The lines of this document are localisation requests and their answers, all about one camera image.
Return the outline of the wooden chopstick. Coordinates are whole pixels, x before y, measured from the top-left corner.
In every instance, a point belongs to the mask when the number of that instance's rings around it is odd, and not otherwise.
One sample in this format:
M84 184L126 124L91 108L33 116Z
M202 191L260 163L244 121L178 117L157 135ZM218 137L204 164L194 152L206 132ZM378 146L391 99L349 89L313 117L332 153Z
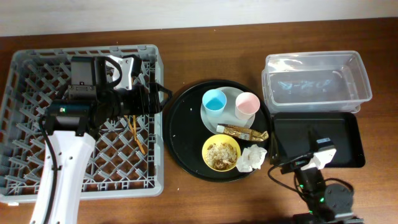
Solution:
M132 121L131 121L131 120L130 120L130 116L128 116L128 115L125 115L124 117L127 119L128 128L129 128L130 131L133 133L133 127L132 127L133 119L132 119ZM137 143L137 145L138 145L138 147L139 147L141 153L142 153L143 155L146 155L146 152L145 152L145 150L144 150L144 148L143 148L143 146L142 146L142 143L140 142L139 138L137 137L137 133L136 133L136 136L133 134L133 137L134 137L134 140L135 140L135 142Z
M133 122L132 122L133 134L136 136L136 133L137 133L137 131L136 131L136 116L133 115L132 118L133 118Z

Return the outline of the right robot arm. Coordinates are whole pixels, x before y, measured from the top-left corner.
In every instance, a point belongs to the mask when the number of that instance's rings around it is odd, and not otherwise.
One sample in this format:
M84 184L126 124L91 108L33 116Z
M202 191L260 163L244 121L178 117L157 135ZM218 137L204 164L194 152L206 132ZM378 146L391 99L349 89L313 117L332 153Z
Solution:
M336 147L330 138L319 135L314 129L308 131L310 151L285 159L272 166L268 177L280 186L295 193L307 204L308 212L293 215L291 223L364 223L354 215L353 186L341 179L324 178L321 170L332 161ZM294 186L290 187L275 179L271 172L279 168L282 174L294 174Z

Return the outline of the gold snack wrapper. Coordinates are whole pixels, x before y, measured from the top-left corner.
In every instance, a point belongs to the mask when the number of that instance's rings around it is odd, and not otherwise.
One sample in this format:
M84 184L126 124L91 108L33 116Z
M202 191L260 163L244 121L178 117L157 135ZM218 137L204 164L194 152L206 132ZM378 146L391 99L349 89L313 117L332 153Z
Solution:
M234 138L242 139L245 141L263 142L269 138L267 131L263 133L239 126L233 126L230 124L219 124L216 127L218 133L226 134Z

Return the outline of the white tissue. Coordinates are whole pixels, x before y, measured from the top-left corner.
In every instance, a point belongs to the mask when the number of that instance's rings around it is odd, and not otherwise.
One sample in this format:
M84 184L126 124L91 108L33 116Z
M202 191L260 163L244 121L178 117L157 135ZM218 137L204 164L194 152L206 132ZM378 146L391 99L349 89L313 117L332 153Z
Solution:
M236 161L236 168L239 172L247 173L260 169L266 158L267 150L253 144L244 148L241 156Z

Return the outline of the pink plastic cup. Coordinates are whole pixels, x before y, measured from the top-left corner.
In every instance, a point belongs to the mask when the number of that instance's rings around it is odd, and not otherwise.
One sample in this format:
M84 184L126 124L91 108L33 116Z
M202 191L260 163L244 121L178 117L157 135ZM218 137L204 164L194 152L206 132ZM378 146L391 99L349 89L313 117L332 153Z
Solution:
M235 115L238 119L249 119L260 108L259 98L250 92L244 92L236 97Z

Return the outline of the yellow bowl with food scraps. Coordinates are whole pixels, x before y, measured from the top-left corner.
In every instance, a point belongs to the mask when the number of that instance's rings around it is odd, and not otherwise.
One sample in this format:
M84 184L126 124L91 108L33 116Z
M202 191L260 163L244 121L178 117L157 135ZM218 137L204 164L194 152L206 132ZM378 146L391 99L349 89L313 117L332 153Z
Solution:
M241 157L238 142L225 134L216 134L208 138L201 153L205 164L217 172L233 170Z

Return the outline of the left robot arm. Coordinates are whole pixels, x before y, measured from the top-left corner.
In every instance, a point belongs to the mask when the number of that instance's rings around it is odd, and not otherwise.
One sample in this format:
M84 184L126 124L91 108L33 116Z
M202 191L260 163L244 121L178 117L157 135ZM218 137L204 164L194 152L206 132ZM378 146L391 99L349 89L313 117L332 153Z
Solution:
M125 115L160 113L172 96L161 84L121 87L131 80L138 58L127 62L107 56L73 56L71 82L39 119L45 140L44 169L31 223L76 223L83 178L101 126Z

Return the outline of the grey round plate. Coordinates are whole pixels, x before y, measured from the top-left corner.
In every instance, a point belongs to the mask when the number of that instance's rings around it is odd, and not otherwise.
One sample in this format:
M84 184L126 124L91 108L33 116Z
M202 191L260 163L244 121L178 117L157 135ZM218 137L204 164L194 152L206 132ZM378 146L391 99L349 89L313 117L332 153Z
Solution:
M239 94L243 93L242 90L230 86L219 87L227 98L226 106L221 116L214 117L208 116L205 107L201 105L200 116L205 127L213 134L218 134L216 131L218 124L229 124L233 126L240 126L250 128L254 122L256 115L252 115L249 119L238 119L235 115L235 101Z

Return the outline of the blue plastic cup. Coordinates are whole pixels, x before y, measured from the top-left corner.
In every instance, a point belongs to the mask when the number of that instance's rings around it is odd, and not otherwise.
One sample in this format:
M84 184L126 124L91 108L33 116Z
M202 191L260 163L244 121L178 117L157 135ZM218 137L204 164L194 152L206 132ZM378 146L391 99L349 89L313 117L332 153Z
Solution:
M202 97L202 105L208 116L219 117L222 115L227 103L227 97L223 91L212 89L205 92Z

